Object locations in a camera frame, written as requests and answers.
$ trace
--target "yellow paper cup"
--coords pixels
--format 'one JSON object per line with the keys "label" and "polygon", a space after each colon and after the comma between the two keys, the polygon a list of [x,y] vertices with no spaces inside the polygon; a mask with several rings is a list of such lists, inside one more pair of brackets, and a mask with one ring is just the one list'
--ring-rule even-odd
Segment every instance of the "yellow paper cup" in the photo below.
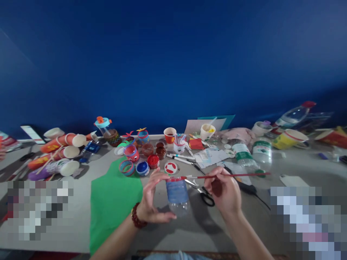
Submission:
{"label": "yellow paper cup", "polygon": [[272,146],[277,149],[284,150],[296,145],[297,143],[303,143],[309,138],[298,131],[287,129],[280,136],[278,136],[272,142]]}

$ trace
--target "bracelet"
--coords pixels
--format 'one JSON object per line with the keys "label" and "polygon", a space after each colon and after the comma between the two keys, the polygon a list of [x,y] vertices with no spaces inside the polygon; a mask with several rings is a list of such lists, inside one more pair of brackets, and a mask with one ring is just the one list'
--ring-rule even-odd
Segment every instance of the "bracelet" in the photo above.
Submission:
{"label": "bracelet", "polygon": [[137,206],[139,204],[140,204],[139,202],[136,203],[135,206],[133,207],[133,209],[131,210],[131,219],[133,220],[135,227],[141,229],[141,228],[144,228],[145,226],[147,226],[147,222],[142,222],[137,217],[136,209],[137,209]]}

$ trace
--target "pink painted bottle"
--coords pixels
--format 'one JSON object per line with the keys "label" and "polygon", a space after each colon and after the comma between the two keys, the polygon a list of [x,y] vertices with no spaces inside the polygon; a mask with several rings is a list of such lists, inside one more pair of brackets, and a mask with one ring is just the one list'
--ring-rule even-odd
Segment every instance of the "pink painted bottle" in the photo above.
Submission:
{"label": "pink painted bottle", "polygon": [[129,144],[124,148],[124,155],[128,158],[129,161],[132,161],[133,163],[137,162],[140,158],[138,150],[133,144]]}

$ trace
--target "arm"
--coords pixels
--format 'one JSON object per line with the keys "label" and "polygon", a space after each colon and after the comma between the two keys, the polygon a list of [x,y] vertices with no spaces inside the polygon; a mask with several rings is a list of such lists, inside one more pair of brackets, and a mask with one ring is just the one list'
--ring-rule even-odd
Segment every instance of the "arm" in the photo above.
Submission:
{"label": "arm", "polygon": [[[159,171],[160,168],[155,169],[143,188],[143,197],[136,210],[137,217],[142,222],[168,223],[171,219],[176,219],[176,215],[172,212],[159,213],[153,206],[155,186],[160,181],[170,178]],[[138,231],[129,215],[99,247],[91,260],[114,260],[125,256]]]}
{"label": "arm", "polygon": [[216,178],[206,179],[204,186],[221,212],[232,240],[243,260],[273,259],[241,210],[241,192],[234,178],[223,167],[209,173]]}

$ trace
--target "green paper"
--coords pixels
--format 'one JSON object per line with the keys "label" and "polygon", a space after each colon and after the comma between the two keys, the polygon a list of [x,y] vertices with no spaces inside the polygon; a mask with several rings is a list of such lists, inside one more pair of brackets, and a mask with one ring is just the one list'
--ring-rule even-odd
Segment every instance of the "green paper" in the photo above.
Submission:
{"label": "green paper", "polygon": [[119,165],[126,157],[111,163],[104,176],[91,182],[90,254],[93,255],[142,199],[142,183],[135,173],[126,177]]}
{"label": "green paper", "polygon": [[223,126],[222,126],[222,130],[226,130],[229,129],[231,121],[234,119],[235,115],[227,115],[227,116],[212,116],[212,117],[198,117],[198,119],[214,119],[215,117],[217,117],[217,119],[224,119],[226,118]]}

